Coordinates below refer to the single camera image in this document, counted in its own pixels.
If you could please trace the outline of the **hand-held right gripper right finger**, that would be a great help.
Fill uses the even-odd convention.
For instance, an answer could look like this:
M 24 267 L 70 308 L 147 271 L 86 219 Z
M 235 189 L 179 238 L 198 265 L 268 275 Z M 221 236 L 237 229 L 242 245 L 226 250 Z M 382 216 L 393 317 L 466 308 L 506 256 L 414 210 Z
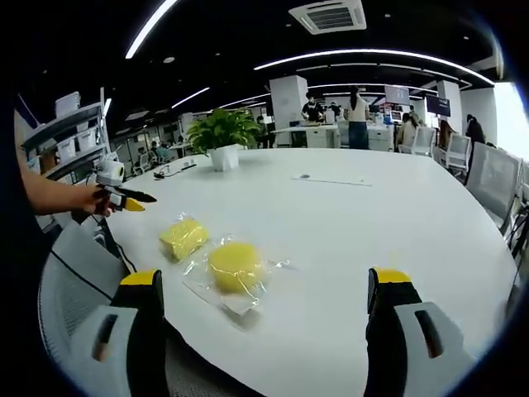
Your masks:
M 472 368 L 460 328 L 401 271 L 369 269 L 367 396 L 445 396 Z

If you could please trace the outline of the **person's left hand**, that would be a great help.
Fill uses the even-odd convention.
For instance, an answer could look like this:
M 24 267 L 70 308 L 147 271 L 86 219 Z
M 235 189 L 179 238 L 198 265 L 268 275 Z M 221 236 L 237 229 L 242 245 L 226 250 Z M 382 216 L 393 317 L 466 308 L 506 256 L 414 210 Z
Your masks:
M 72 190 L 71 209 L 89 214 L 110 217 L 116 206 L 110 201 L 110 193 L 95 185 L 76 185 Z

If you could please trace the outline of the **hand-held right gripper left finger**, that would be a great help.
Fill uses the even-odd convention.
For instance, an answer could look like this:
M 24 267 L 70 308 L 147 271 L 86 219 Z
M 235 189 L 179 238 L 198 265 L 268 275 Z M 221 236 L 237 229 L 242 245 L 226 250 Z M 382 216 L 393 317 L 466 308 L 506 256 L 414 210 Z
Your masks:
M 85 396 L 168 396 L 162 273 L 128 275 L 71 339 L 69 376 Z

